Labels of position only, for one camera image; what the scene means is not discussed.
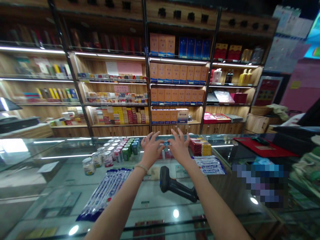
glass countertop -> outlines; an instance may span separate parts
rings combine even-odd
[[[213,152],[216,151],[218,153],[216,155],[223,157],[221,163],[227,172],[226,175],[210,175],[208,179],[241,223],[247,226],[247,231],[251,233],[259,229],[258,224],[275,224],[277,219],[263,204],[260,202],[255,204],[251,200],[253,196],[246,190],[241,179],[232,173],[231,163],[241,159],[237,154],[232,153],[233,148],[240,147],[232,142],[235,136],[240,135],[203,135],[212,144]],[[120,167],[132,168],[143,156],[143,150],[141,150],[139,155],[128,162],[114,163],[114,166],[107,169],[97,168],[92,176],[86,176],[82,160],[91,156],[110,138],[23,139],[26,146],[24,159],[16,164],[10,164],[10,168],[7,167],[0,173],[1,198],[14,198],[16,202],[9,201],[6,205],[19,209],[16,216],[18,221],[7,232],[6,239],[39,238],[40,236],[63,239],[69,237],[70,230],[75,226],[79,229],[73,237],[83,238],[93,223],[76,222],[76,218],[102,181],[106,170]],[[169,138],[173,136],[159,136],[159,139],[165,141]],[[171,157],[170,152],[164,150],[162,154],[162,159],[154,164],[151,172],[153,170],[157,173],[162,166],[167,166],[171,178],[192,188],[193,183],[188,174]],[[49,173],[37,173],[43,165],[55,162],[58,164]],[[19,199],[22,198],[27,200],[21,203]],[[194,232],[196,234],[205,232],[210,235],[209,226],[204,223],[203,214],[199,201],[191,203],[172,192],[162,193],[159,187],[159,175],[150,174],[141,183],[121,238],[138,238],[142,232],[144,235],[169,234],[171,237],[191,234],[193,238]]]

barcode scanner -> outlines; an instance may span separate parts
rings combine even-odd
[[[170,178],[169,168],[167,166],[163,166],[160,169],[160,189],[163,193],[166,191],[171,191],[190,200],[193,203],[199,200],[198,194],[194,187],[190,189],[182,183],[179,183],[176,179]]]

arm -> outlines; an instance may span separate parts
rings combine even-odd
[[[168,140],[171,143],[169,148],[175,159],[187,170],[191,177],[212,233],[217,239],[250,239],[240,221],[210,184],[209,180],[202,174],[196,162],[191,159],[188,151],[189,134],[187,134],[187,140],[185,141],[180,129],[178,129],[180,139],[173,129],[171,131],[175,140]]]
[[[147,169],[150,169],[164,149],[164,146],[158,149],[158,146],[163,141],[158,140],[155,142],[159,133],[157,132],[155,135],[150,133],[146,139],[142,140],[141,145],[145,148],[145,151],[140,164]],[[134,199],[145,175],[146,171],[143,168],[137,167],[134,169],[108,207],[102,212],[91,230],[87,233],[85,240],[120,239]]]

red gift box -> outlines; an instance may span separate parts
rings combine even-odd
[[[247,93],[230,93],[231,97],[234,100],[234,103],[246,103],[247,102]]]

bracelet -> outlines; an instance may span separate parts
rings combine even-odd
[[[147,175],[147,173],[148,173],[148,171],[149,171],[149,170],[148,170],[145,166],[143,166],[142,164],[137,164],[137,165],[135,165],[134,167],[135,167],[135,168],[136,168],[136,167],[141,167],[142,169],[146,170],[146,175]]]

